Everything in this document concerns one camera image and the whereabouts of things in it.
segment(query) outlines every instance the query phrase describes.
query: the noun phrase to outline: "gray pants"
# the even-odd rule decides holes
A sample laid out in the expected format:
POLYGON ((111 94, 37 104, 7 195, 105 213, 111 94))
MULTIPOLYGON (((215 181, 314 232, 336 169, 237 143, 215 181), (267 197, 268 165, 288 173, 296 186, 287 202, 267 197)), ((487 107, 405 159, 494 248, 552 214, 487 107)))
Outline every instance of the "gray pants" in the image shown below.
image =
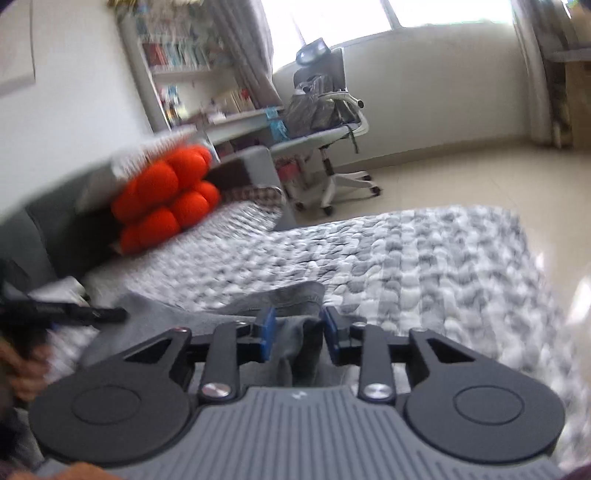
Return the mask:
MULTIPOLYGON (((343 382, 346 368, 332 365, 323 347, 320 309, 324 286, 304 282, 263 293, 245 296, 221 309, 187 312, 137 294, 120 299, 129 319, 124 325, 107 325, 85 350, 82 365, 91 365, 115 353, 173 327, 184 326, 194 335, 212 333, 221 323, 252 321, 267 306, 277 311, 277 330, 271 359, 265 364, 254 362, 240 367, 242 387, 257 386, 327 386, 343 382)), ((195 392, 203 372, 196 365, 189 391, 195 392)))

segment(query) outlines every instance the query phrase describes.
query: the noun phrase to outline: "window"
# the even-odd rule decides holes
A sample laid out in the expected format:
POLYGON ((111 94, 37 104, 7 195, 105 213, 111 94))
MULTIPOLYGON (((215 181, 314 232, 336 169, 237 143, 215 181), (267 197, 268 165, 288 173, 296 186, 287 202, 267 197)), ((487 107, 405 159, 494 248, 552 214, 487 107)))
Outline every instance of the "window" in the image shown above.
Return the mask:
POLYGON ((273 38, 273 69, 291 63, 303 45, 329 46, 392 28, 462 22, 512 22, 510 0, 262 0, 273 38))
POLYGON ((389 0, 402 27, 463 22, 511 23, 509 0, 389 0))

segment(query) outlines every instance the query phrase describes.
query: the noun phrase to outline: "poster on wall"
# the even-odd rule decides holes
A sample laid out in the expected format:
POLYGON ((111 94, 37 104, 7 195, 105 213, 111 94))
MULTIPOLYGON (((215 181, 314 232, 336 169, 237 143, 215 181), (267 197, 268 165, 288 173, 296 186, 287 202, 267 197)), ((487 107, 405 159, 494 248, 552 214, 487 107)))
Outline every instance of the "poster on wall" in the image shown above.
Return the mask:
POLYGON ((33 0, 0 0, 0 97, 35 83, 33 0))

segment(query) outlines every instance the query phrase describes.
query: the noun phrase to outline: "chair armrest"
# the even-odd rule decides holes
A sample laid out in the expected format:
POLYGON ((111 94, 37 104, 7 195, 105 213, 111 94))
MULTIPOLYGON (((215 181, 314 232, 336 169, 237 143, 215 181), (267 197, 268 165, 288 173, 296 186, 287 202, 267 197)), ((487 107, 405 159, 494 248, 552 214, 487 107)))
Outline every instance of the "chair armrest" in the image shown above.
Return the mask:
POLYGON ((342 100, 348 103, 353 111, 359 117, 361 123, 359 126, 353 130, 353 135, 358 137, 359 135, 364 135, 369 131, 369 122, 365 118, 365 115, 361 112, 361 109, 365 106, 362 100, 355 98, 349 92, 330 92, 330 93, 322 93, 319 98, 328 99, 328 100, 342 100))

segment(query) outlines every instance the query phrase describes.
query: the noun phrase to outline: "gray bag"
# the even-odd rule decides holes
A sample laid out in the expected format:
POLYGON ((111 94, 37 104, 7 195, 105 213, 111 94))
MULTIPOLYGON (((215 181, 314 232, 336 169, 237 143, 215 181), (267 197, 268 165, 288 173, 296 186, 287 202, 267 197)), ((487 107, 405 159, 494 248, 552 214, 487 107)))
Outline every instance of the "gray bag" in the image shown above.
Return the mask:
POLYGON ((334 92, 334 88, 329 75, 314 75, 295 88, 283 117, 290 138, 359 122, 346 102, 320 96, 330 92, 334 92))

